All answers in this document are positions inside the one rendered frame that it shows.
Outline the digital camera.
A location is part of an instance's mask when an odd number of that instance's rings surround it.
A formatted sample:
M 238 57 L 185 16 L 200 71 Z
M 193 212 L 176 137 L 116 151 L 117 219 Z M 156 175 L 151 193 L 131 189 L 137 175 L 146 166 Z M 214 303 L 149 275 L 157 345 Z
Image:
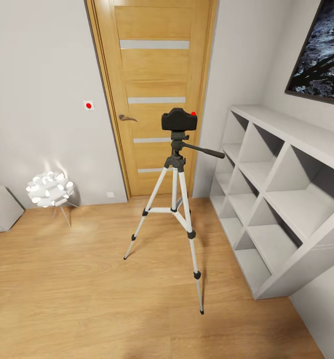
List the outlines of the digital camera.
M 169 113 L 162 115 L 163 130 L 183 130 L 193 131 L 197 127 L 197 115 L 195 112 L 191 114 L 185 112 L 183 108 L 174 107 Z

